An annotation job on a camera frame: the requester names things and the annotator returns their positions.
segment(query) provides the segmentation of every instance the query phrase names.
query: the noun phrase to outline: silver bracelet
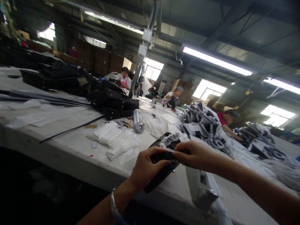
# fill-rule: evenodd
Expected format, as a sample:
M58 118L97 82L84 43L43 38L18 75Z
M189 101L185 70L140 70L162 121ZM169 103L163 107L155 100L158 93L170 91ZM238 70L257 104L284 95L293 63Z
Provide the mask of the silver bracelet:
M115 220L119 220L120 218L122 218L122 215L120 215L120 213L117 210L116 203L115 203L115 198L113 196L116 188L117 187L115 187L112 190L112 193L111 193L111 196L110 196L110 207L112 209L112 216L115 218Z

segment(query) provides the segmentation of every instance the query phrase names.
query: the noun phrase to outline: black strap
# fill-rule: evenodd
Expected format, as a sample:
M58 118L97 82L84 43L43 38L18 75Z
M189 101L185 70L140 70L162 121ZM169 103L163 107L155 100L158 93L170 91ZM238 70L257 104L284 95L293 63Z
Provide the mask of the black strap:
M68 132L68 131L71 131L71 130L75 130L75 129L80 128L80 127L83 127L83 126L86 126L86 125L88 125L88 124L90 124L90 123L93 123L93 122L95 122L95 121L97 121L97 120L99 120L99 119L102 119L102 118L104 118L104 115L103 115L103 116L100 116L100 117L98 117L98 118L96 118L96 119L94 119L94 120L92 120L92 121L90 121L90 122L87 122L87 123L85 123L85 124L83 124L83 125L79 125L78 127L75 127L75 128L72 128L72 129L69 129L69 130L66 130L66 131L63 131L63 132L61 132L61 133L59 133L59 134L55 134L55 135L53 135L53 136L51 136L51 137L49 137L49 138L46 138L45 140L40 141L39 144L41 144L41 143L43 143L43 142L45 142L45 141L48 141L48 140L50 140L51 138L54 138L54 137L56 137L56 136L58 136L58 135L60 135L60 134L63 134L63 133L65 133L65 132Z

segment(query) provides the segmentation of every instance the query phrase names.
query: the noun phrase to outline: window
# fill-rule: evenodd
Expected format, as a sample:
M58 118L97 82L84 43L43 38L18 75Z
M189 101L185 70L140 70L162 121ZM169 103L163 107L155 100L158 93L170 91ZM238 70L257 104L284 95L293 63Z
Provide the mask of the window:
M160 72L163 69L163 64L157 61L154 61L149 58L145 58L145 77L148 79L156 81L158 76L160 75Z
M210 94L221 96L226 91L225 87L202 80L195 90L193 97L205 100Z
M48 29L45 30L44 32L37 32L37 35L41 38L46 38L46 39L53 41L53 38L55 37L54 23L51 23L51 25L48 27Z
M288 121L288 119L295 116L294 113L278 108L273 105L269 105L267 108L265 108L264 111L261 112L261 114L270 117L267 121L263 123L272 125L274 127L279 127L283 125L285 122Z
M84 36L87 42L100 48L106 48L106 43L92 37Z

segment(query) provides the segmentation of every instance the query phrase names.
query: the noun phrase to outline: factory worker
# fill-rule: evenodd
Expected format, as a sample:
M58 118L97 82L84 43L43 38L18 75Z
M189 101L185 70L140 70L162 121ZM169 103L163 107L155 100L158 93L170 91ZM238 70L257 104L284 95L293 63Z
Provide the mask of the factory worker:
M131 87L131 79L128 77L129 69L127 67L122 68L121 73L112 72L105 76L107 79L115 79L121 82L121 88L130 90Z
M183 88L181 86L178 86L174 89L174 92L168 92L168 94L166 94L166 96L159 103L166 104L168 101L170 101L172 96L178 98L182 94L182 92Z
M242 141L243 139L239 136L237 136L228 126L227 123L231 122L233 120L235 120L236 118L238 118L240 116L240 114L233 110L233 109L229 109L226 110L225 112L217 112L217 115L219 117L219 120L221 122L222 128L227 131L228 133L231 134L231 136L239 141Z

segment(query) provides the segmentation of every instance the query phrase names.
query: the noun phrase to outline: gray hair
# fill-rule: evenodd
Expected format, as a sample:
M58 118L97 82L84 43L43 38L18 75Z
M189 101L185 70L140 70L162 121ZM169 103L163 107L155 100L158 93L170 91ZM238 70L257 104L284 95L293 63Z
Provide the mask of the gray hair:
M183 88L181 86L177 86L174 91L180 91L181 93L183 92Z

